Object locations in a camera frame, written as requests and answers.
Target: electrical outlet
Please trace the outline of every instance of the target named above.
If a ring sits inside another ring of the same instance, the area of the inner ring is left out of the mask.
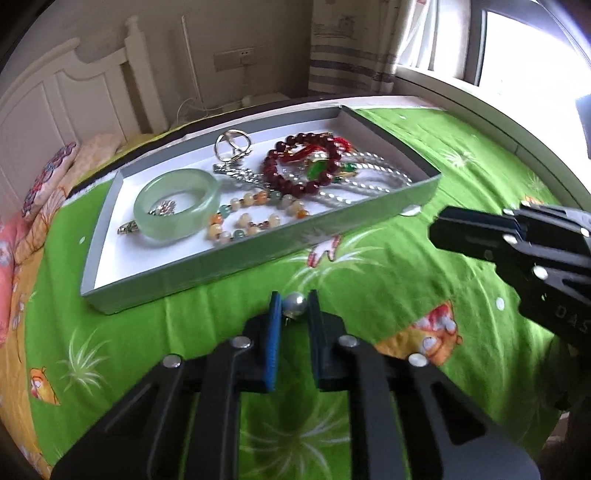
[[[237,69],[256,63],[255,47],[239,48],[238,50],[223,51],[213,56],[216,72]]]

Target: blue gripper pad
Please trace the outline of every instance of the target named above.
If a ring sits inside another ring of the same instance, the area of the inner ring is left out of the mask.
[[[279,292],[274,291],[269,304],[269,325],[267,327],[267,347],[265,349],[265,385],[269,392],[275,390],[277,380],[281,318],[281,295],[279,295]]]

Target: green jade bangle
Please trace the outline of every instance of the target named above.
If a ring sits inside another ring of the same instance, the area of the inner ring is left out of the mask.
[[[150,215],[157,203],[171,195],[188,192],[196,203],[173,215]],[[139,193],[134,204],[134,219],[139,231],[157,240],[178,240],[209,226],[220,206],[217,180],[204,170],[182,168],[156,177]]]

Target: green pendant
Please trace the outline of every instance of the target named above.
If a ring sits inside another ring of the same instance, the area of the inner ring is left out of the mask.
[[[326,170],[326,160],[320,160],[314,162],[310,168],[308,168],[308,180],[316,180],[318,176]]]
[[[314,162],[310,168],[308,168],[308,180],[316,180],[318,176],[326,170],[326,160],[320,160]],[[355,173],[357,172],[357,168],[355,168],[354,163],[343,163],[340,170],[341,173]]]

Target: silver ring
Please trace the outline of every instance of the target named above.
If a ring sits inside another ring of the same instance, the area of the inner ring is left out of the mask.
[[[236,134],[239,137],[246,138],[246,143],[247,143],[246,148],[239,146],[234,141],[233,134]],[[222,140],[225,140],[232,147],[231,158],[222,158],[220,156],[219,146],[220,146],[220,143],[222,142]],[[231,130],[228,130],[228,131],[222,133],[217,138],[216,143],[213,146],[213,152],[215,153],[216,158],[218,160],[223,161],[224,163],[232,164],[232,163],[236,163],[236,162],[240,161],[241,159],[243,159],[247,155],[250,155],[250,153],[252,151],[251,147],[252,147],[252,140],[251,140],[251,137],[249,137],[246,132],[243,132],[242,130],[231,129]]]

